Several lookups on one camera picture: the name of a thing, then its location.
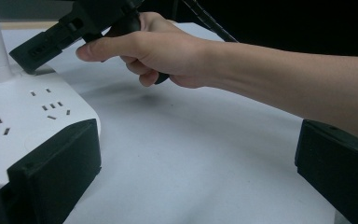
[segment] white base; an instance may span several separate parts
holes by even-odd
[[[51,68],[39,76],[12,70],[17,77],[0,83],[0,185],[9,166],[64,127],[97,119],[101,130],[95,111]]]

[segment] socket hole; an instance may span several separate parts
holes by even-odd
[[[10,131],[10,128],[6,128],[6,129],[5,129],[4,135],[7,135],[7,134],[8,134],[8,131]]]

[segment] white table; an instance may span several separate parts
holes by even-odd
[[[4,30],[7,49],[39,32]],[[302,119],[215,89],[144,88],[119,58],[79,61],[81,44],[48,64],[99,115],[103,169],[65,223],[334,223],[296,172]]]

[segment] cable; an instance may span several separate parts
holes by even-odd
[[[193,13],[202,21],[211,31],[215,32],[226,42],[239,42],[229,34],[217,21],[197,2],[197,0],[182,0]]]

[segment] skin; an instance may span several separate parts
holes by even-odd
[[[100,62],[120,56],[142,85],[158,72],[180,87],[231,91],[358,137],[358,57],[318,55],[197,38],[159,14],[141,13],[141,31],[76,51]]]

